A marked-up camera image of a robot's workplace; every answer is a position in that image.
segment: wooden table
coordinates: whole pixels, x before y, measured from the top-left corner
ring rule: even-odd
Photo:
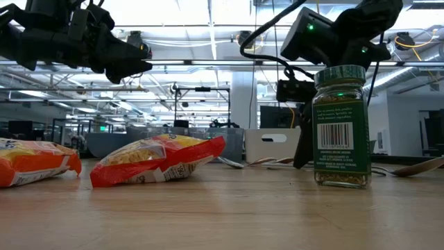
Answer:
[[[311,169],[208,164],[93,190],[72,173],[0,190],[0,249],[442,249],[444,170],[318,187]]]

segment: green label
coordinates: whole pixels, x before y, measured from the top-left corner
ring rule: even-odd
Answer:
[[[363,101],[313,105],[314,169],[370,173],[370,144]]]

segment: spice jar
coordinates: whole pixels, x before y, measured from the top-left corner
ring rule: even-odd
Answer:
[[[314,178],[319,185],[365,189],[371,181],[366,71],[341,65],[318,72],[313,98]]]

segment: orange snack bag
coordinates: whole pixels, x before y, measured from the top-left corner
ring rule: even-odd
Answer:
[[[224,148],[223,137],[200,140],[182,135],[159,135],[138,140],[97,163],[90,174],[92,186],[186,178],[198,166],[218,157]]]
[[[0,187],[24,185],[82,169],[77,151],[52,142],[0,138]]]

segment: barcode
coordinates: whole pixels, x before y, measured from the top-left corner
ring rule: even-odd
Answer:
[[[318,149],[353,150],[353,123],[318,124]]]

